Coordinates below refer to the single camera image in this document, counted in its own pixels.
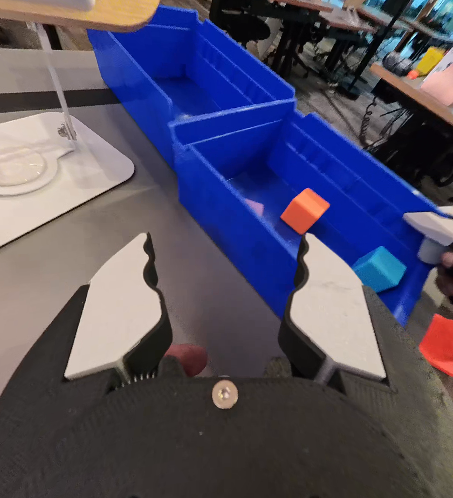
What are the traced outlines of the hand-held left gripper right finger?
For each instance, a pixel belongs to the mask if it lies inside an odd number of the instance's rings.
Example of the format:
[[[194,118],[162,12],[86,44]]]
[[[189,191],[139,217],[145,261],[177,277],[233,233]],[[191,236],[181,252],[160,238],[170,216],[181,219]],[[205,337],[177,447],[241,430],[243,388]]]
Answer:
[[[386,378],[361,280],[311,233],[300,241],[278,343],[296,376],[319,384],[337,371]]]

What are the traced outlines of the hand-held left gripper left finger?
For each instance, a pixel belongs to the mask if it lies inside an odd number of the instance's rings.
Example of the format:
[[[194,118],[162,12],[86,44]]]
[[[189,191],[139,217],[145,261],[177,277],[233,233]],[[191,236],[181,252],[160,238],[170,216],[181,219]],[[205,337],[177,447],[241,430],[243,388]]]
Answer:
[[[121,384],[155,376],[173,339],[155,259],[150,233],[141,233],[92,277],[65,379],[106,370]]]

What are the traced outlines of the teal cube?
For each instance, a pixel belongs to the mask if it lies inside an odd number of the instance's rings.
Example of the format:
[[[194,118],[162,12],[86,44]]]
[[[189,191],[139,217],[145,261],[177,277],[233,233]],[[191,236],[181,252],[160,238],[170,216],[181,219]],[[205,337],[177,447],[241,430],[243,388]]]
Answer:
[[[353,265],[354,273],[363,285],[377,294],[390,290],[401,282],[407,267],[384,246],[359,258]]]

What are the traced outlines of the orange cube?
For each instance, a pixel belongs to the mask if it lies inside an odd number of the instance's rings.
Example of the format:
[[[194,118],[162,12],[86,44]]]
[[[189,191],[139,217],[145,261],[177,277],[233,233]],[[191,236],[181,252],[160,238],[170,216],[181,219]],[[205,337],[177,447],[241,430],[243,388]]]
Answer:
[[[290,201],[280,215],[280,220],[299,235],[303,235],[320,220],[329,207],[328,201],[306,188]]]

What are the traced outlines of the blue plastic bin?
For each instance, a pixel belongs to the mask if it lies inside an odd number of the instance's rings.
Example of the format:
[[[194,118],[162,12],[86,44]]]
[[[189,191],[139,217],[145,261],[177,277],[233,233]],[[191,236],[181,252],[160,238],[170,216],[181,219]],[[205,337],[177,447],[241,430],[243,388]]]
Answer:
[[[293,87],[195,10],[161,5],[135,32],[90,29],[88,38],[105,84],[173,170],[169,123],[296,107]]]
[[[405,326],[431,265],[404,213],[439,208],[316,114],[288,105],[237,109],[169,124],[179,199],[278,318],[294,289],[301,236],[280,220],[310,188],[330,203],[310,228],[348,265],[384,246],[403,262],[397,287],[379,294]],[[265,206],[263,217],[244,199]]]

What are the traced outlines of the grey desk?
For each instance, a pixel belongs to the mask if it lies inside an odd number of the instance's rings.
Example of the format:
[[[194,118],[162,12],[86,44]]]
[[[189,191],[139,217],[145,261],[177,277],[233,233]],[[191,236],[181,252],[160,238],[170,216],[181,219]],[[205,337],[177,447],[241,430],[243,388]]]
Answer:
[[[91,51],[52,61],[72,116],[135,166],[126,183],[0,249],[0,394],[74,292],[149,232],[174,342],[206,347],[205,375],[260,377],[279,319],[178,200],[174,171],[107,90]]]

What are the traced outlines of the wooden top desk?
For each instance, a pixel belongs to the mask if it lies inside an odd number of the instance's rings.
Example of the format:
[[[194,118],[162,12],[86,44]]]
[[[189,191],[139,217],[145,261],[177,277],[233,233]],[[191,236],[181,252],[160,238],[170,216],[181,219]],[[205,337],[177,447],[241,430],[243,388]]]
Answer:
[[[453,106],[421,91],[422,79],[399,77],[379,63],[371,72],[379,78],[373,96],[399,111],[369,151],[411,185],[428,178],[439,188],[453,186]]]

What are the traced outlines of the person's left hand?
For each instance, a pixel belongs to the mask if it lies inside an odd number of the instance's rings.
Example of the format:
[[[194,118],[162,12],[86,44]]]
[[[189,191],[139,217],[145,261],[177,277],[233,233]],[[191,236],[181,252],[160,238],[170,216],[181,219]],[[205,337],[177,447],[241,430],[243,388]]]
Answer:
[[[208,353],[205,347],[192,344],[171,345],[165,357],[174,357],[182,366],[187,377],[201,374],[208,364]]]

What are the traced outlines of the orange traffic cone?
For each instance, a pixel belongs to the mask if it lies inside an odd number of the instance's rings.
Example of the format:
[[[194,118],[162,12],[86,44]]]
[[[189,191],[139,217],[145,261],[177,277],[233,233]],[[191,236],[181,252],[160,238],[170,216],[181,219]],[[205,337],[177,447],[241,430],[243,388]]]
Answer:
[[[432,367],[453,377],[453,320],[435,314],[419,351]]]

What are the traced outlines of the white stand with wooden board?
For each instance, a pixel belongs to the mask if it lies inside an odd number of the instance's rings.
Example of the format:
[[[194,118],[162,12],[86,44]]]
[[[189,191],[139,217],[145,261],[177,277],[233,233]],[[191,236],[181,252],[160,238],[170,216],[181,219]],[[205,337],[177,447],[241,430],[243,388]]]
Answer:
[[[0,248],[132,177],[133,162],[71,117],[43,24],[134,32],[160,1],[0,1],[36,31],[61,112],[0,123]]]

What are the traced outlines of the yellow container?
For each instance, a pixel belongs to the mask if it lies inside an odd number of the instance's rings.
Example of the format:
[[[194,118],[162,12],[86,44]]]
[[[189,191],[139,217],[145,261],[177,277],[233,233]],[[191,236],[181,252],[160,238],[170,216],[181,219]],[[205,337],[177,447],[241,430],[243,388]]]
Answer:
[[[445,55],[445,50],[442,48],[431,46],[425,54],[420,58],[415,70],[419,77],[424,77],[431,72],[436,65],[440,63]]]

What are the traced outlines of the black office chair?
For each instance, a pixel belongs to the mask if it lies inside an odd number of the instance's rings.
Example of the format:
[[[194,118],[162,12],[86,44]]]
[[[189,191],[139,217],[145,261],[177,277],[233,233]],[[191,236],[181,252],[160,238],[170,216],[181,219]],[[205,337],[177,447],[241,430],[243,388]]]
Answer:
[[[248,42],[267,40],[271,34],[257,7],[259,1],[211,1],[209,20],[246,48]]]

